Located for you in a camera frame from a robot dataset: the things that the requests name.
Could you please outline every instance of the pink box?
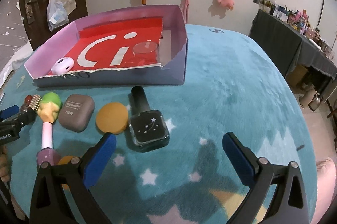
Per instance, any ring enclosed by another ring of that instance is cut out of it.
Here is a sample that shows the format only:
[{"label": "pink box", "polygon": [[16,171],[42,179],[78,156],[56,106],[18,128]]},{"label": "pink box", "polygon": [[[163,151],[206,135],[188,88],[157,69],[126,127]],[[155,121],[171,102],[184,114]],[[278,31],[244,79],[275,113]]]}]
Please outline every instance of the pink box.
[{"label": "pink box", "polygon": [[[85,28],[147,17],[161,17],[163,40],[159,44],[160,66],[86,70],[49,76],[51,67],[64,57],[79,40]],[[182,85],[185,80],[188,39],[183,15],[177,5],[128,7],[86,16],[61,29],[40,46],[24,64],[38,87],[162,84]]]}]

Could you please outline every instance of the hand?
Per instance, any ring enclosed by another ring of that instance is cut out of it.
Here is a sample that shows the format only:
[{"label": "hand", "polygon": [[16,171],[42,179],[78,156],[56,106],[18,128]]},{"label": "hand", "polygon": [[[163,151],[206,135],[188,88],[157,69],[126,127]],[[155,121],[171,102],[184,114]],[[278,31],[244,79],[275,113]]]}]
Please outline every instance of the hand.
[{"label": "hand", "polygon": [[2,182],[10,180],[6,146],[0,146],[0,178]]}]

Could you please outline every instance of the plastic bag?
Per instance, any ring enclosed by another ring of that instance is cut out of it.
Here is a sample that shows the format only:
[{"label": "plastic bag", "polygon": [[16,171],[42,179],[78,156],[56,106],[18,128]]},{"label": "plastic bag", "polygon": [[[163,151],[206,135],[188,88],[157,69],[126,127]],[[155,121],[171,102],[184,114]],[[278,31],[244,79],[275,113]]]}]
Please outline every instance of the plastic bag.
[{"label": "plastic bag", "polygon": [[47,7],[47,20],[50,31],[69,22],[67,11],[60,0],[50,0]]}]

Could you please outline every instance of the table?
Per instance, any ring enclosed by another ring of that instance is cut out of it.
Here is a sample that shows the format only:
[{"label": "table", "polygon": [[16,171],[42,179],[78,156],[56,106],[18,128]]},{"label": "table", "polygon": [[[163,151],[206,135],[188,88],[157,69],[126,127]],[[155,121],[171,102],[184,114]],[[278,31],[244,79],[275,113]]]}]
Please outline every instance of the table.
[{"label": "table", "polygon": [[[118,135],[115,154],[91,188],[98,204],[113,223],[158,223],[167,218],[172,223],[226,223],[248,191],[222,150],[223,134],[232,131],[257,157],[275,164],[299,163],[311,219],[317,192],[315,156],[302,112],[284,78],[260,46],[243,34],[197,25],[187,25],[187,31],[185,84],[144,88],[152,109],[163,113],[170,143],[139,153],[132,150],[129,132]],[[5,88],[2,108],[21,105],[28,94],[49,91],[62,101],[74,93],[92,96],[96,108],[84,132],[71,132],[58,122],[53,126],[54,148],[62,156],[82,156],[101,138],[95,127],[98,110],[112,101],[129,105],[130,90],[131,86],[39,89],[21,67]],[[27,214],[41,126],[37,118],[8,145],[11,191]],[[301,145],[305,147],[297,152]],[[81,221],[78,212],[74,214]]]},{"label": "table", "polygon": [[335,80],[335,64],[305,36],[278,18],[259,10],[249,36],[267,53],[283,77],[302,64]]}]

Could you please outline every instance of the green toy head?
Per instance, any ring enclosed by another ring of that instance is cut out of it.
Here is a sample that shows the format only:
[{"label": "green toy head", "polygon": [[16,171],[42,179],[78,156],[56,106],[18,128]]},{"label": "green toy head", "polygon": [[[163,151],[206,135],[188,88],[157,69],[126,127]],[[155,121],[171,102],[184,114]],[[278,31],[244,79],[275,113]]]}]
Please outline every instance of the green toy head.
[{"label": "green toy head", "polygon": [[60,97],[57,94],[50,92],[42,97],[37,114],[43,122],[54,123],[61,107],[62,102]]}]

